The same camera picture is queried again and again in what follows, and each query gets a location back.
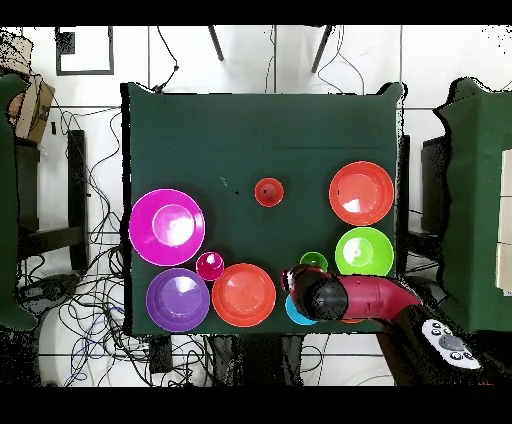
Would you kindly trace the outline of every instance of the table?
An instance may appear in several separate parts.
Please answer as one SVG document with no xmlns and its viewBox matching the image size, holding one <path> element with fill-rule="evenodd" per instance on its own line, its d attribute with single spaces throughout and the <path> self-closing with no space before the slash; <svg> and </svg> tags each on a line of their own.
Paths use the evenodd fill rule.
<svg viewBox="0 0 512 424">
<path fill-rule="evenodd" d="M 125 213 L 125 330 L 134 335 L 168 334 L 146 312 L 151 280 L 165 268 L 132 251 L 128 239 L 131 206 L 148 191 L 174 188 L 192 196 L 206 220 L 204 243 L 181 265 L 194 270 L 197 256 L 220 252 L 226 265 L 262 267 L 276 285 L 276 306 L 261 324 L 236 328 L 213 307 L 192 334 L 375 333 L 373 321 L 360 324 L 294 324 L 286 315 L 280 271 L 309 250 L 326 255 L 336 271 L 334 249 L 351 226 L 331 210 L 329 183 L 344 165 L 368 160 L 394 180 L 397 159 L 398 83 L 377 95 L 155 94 L 122 84 L 123 190 Z M 254 198 L 256 182 L 279 179 L 283 201 L 274 208 Z M 374 225 L 393 245 L 394 211 Z M 388 274 L 394 275 L 394 267 Z"/>
</svg>

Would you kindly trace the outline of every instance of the green bowl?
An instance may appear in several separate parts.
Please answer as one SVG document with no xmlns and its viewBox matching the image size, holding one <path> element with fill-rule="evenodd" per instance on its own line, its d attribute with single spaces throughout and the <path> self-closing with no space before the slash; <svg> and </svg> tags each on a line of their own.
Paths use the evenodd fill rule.
<svg viewBox="0 0 512 424">
<path fill-rule="evenodd" d="M 327 271 L 329 264 L 325 256 L 318 252 L 306 252 L 300 258 L 299 263 L 303 265 L 312 265 L 320 268 L 323 272 Z"/>
<path fill-rule="evenodd" d="M 338 241 L 336 265 L 344 275 L 385 277 L 393 266 L 393 246 L 386 235 L 371 227 L 357 227 Z"/>
</svg>

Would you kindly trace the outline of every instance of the white floor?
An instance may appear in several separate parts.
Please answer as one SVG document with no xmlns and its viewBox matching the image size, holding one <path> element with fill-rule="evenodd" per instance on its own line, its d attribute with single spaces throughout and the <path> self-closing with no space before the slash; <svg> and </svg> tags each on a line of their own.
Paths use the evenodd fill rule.
<svg viewBox="0 0 512 424">
<path fill-rule="evenodd" d="M 217 34 L 225 56 L 219 62 L 207 27 L 162 27 L 161 31 L 177 58 L 179 70 L 165 92 L 231 92 L 263 93 L 273 45 L 269 39 L 270 25 L 217 26 Z M 338 29 L 329 38 L 320 68 L 336 52 Z M 55 98 L 62 111 L 76 115 L 87 138 L 89 165 L 116 151 L 118 144 L 113 133 L 121 134 L 119 84 L 134 81 L 152 87 L 165 81 L 174 62 L 165 49 L 156 27 L 114 27 L 115 73 L 109 76 L 56 76 L 55 34 L 53 28 L 15 28 L 34 43 L 32 68 L 56 88 Z M 95 33 L 104 28 L 77 27 L 77 54 L 90 60 L 99 49 Z M 335 89 L 311 74 L 311 65 L 323 28 L 279 26 L 277 39 L 277 93 L 329 93 Z M 450 83 L 456 78 L 474 76 L 494 90 L 503 89 L 512 80 L 512 34 L 506 26 L 346 26 L 340 53 L 364 78 L 365 94 L 375 93 L 387 82 L 401 81 L 407 85 L 404 101 L 404 131 L 411 135 L 410 208 L 421 211 L 422 141 L 443 135 L 441 122 L 432 108 L 443 104 Z M 361 80 L 343 59 L 338 57 L 322 77 L 344 92 L 362 94 Z M 268 76 L 268 92 L 273 91 L 273 65 Z M 54 102 L 49 121 L 57 125 L 57 135 L 47 127 L 41 143 L 39 166 L 39 218 L 41 229 L 67 225 L 67 168 L 66 137 L 59 129 L 61 111 Z M 77 128 L 72 121 L 71 128 Z M 121 153 L 99 165 L 94 171 L 98 185 L 109 197 L 112 208 L 122 215 Z M 101 207 L 94 193 L 89 198 L 90 228 L 101 220 Z M 410 226 L 420 229 L 419 215 L 410 214 Z M 119 237 L 104 235 L 104 243 L 116 243 Z M 91 254 L 98 245 L 91 246 Z M 67 249 L 45 255 L 46 263 L 35 275 L 52 275 L 70 270 Z M 416 258 L 413 265 L 419 264 Z M 31 258 L 28 269 L 39 259 Z M 108 272 L 106 261 L 100 272 Z M 122 291 L 116 297 L 122 299 Z M 80 316 L 90 312 L 79 310 Z M 65 308 L 62 320 L 78 333 L 76 320 Z M 87 329 L 93 324 L 82 324 Z M 324 349 L 327 335 L 311 334 L 304 346 Z M 63 384 L 71 374 L 70 360 L 73 345 L 79 336 L 67 329 L 54 310 L 47 317 L 40 343 L 40 365 L 43 380 Z M 180 337 L 173 340 L 179 344 Z M 332 335 L 325 348 L 326 356 L 320 377 L 320 367 L 304 372 L 306 385 L 393 385 L 379 345 L 373 335 Z M 305 347 L 302 368 L 315 367 L 319 361 L 313 348 Z M 73 386 L 96 386 L 112 365 L 107 356 L 90 359 L 83 372 L 88 378 Z M 193 382 L 202 381 L 201 369 L 195 368 Z M 101 385 L 145 386 L 130 361 L 116 362 Z M 162 376 L 154 376 L 158 384 Z"/>
</svg>

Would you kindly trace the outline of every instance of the magenta cup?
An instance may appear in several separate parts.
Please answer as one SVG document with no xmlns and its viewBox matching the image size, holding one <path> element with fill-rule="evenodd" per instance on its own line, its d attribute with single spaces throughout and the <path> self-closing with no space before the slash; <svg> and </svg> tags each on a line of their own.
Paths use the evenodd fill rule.
<svg viewBox="0 0 512 424">
<path fill-rule="evenodd" d="M 158 274 L 149 285 L 146 309 L 153 322 L 167 331 L 190 331 L 205 319 L 210 292 L 203 279 L 185 268 Z"/>
<path fill-rule="evenodd" d="M 217 252 L 203 253 L 196 262 L 196 271 L 206 281 L 215 281 L 224 272 L 224 260 Z"/>
</svg>

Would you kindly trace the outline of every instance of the green tabletop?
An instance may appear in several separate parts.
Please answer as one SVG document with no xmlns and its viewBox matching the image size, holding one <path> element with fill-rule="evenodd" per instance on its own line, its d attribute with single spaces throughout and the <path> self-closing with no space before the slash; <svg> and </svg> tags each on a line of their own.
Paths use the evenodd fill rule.
<svg viewBox="0 0 512 424">
<path fill-rule="evenodd" d="M 223 255 L 226 266 L 260 266 L 276 285 L 275 308 L 261 324 L 232 327 L 210 307 L 203 323 L 190 333 L 379 331 L 373 321 L 294 324 L 284 308 L 286 293 L 279 275 L 312 250 L 323 253 L 330 270 L 337 271 L 336 243 L 353 228 L 329 205 L 329 183 L 341 167 L 372 161 L 395 180 L 400 84 L 367 96 L 154 94 L 133 83 L 123 84 L 121 91 L 123 154 L 131 161 L 131 177 L 125 175 L 131 198 L 125 203 L 133 205 L 158 188 L 186 192 L 203 210 L 206 236 L 197 255 L 181 266 L 194 270 L 197 257 L 214 250 Z M 284 198 L 276 207 L 262 207 L 254 198 L 254 186 L 263 177 L 275 177 L 284 186 Z M 393 210 L 374 227 L 395 244 Z M 148 285 L 164 269 L 132 250 L 127 308 L 133 334 L 165 333 L 145 306 Z M 394 275 L 394 267 L 389 275 Z"/>
<path fill-rule="evenodd" d="M 452 149 L 442 275 L 451 297 L 441 309 L 464 331 L 512 331 L 512 297 L 496 287 L 501 155 L 512 149 L 512 93 L 460 79 L 439 113 Z"/>
</svg>

